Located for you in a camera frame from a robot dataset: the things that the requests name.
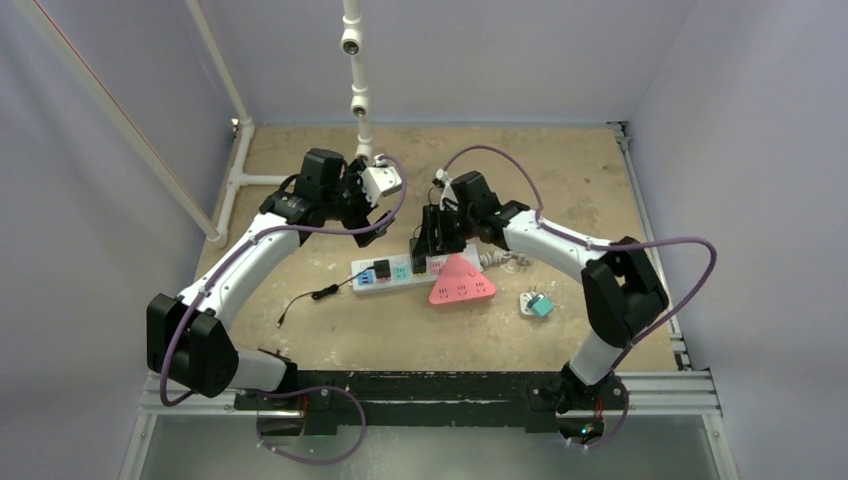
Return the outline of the black power adapter with switch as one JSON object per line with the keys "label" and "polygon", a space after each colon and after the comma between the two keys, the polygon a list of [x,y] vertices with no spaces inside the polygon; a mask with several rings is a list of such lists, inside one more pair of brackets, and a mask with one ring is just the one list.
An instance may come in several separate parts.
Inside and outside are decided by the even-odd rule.
{"label": "black power adapter with switch", "polygon": [[340,290],[340,288],[343,284],[353,282],[354,280],[370,279],[371,281],[375,281],[375,280],[379,279],[379,274],[386,273],[386,272],[388,272],[388,270],[389,270],[389,263],[388,263],[387,260],[374,261],[374,262],[368,264],[362,270],[358,271],[355,275],[352,275],[352,276],[348,277],[347,279],[345,279],[341,282],[333,283],[333,284],[331,284],[327,287],[324,287],[322,289],[305,292],[305,293],[302,293],[302,294],[295,296],[294,298],[292,298],[286,304],[282,313],[279,315],[279,317],[276,321],[276,327],[277,328],[282,327],[283,323],[285,322],[286,315],[288,314],[288,312],[291,309],[291,307],[293,306],[293,304],[296,303],[298,300],[303,299],[303,298],[310,298],[313,301],[320,301],[320,300],[323,300],[326,297],[335,295]]}

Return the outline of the white multicolour power strip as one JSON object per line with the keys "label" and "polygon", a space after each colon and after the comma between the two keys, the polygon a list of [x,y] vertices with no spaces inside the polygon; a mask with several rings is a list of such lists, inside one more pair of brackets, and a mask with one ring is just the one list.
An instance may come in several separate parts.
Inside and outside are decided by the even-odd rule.
{"label": "white multicolour power strip", "polygon": [[[466,260],[482,272],[483,267],[479,263],[479,254],[475,246],[469,245],[458,254],[464,256]],[[370,279],[354,280],[350,284],[357,295],[377,294],[420,286],[430,286],[432,290],[442,266],[450,255],[452,254],[427,257],[423,263],[424,270],[419,273],[414,270],[415,264],[408,253],[353,261],[351,263],[352,275],[378,260],[387,260],[389,270],[386,273],[379,274],[379,279],[375,281]]]}

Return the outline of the pink triangular power socket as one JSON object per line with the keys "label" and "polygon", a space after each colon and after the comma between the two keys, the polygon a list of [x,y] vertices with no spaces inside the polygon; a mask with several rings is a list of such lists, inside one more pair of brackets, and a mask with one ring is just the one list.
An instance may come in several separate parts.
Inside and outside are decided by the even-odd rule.
{"label": "pink triangular power socket", "polygon": [[497,288],[464,256],[452,254],[442,266],[429,294],[431,306],[444,307],[462,302],[484,301],[493,298]]}

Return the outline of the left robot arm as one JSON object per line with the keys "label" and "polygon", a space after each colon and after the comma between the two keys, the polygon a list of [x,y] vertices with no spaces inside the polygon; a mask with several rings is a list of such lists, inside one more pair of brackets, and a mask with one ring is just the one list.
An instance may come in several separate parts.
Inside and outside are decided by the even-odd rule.
{"label": "left robot arm", "polygon": [[245,233],[214,266],[175,296],[156,295],[146,309],[148,368],[159,376],[160,402],[193,395],[258,391],[272,408],[297,399],[297,365],[279,353],[241,350],[229,330],[269,274],[314,234],[350,236],[364,248],[386,233],[400,208],[369,219],[382,199],[407,194],[404,165],[390,155],[348,161],[312,148],[298,173],[261,203]]}

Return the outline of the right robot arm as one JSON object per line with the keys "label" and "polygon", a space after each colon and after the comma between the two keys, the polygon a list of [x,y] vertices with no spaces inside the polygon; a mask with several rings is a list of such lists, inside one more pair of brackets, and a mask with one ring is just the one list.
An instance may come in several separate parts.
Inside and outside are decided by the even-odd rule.
{"label": "right robot arm", "polygon": [[636,335],[669,305],[645,251],[631,237],[594,238],[549,225],[524,203],[503,203],[478,171],[452,177],[440,169],[433,184],[440,201],[423,210],[414,258],[460,253],[477,240],[544,263],[582,286],[590,330],[564,365],[560,390],[569,404],[588,405]]}

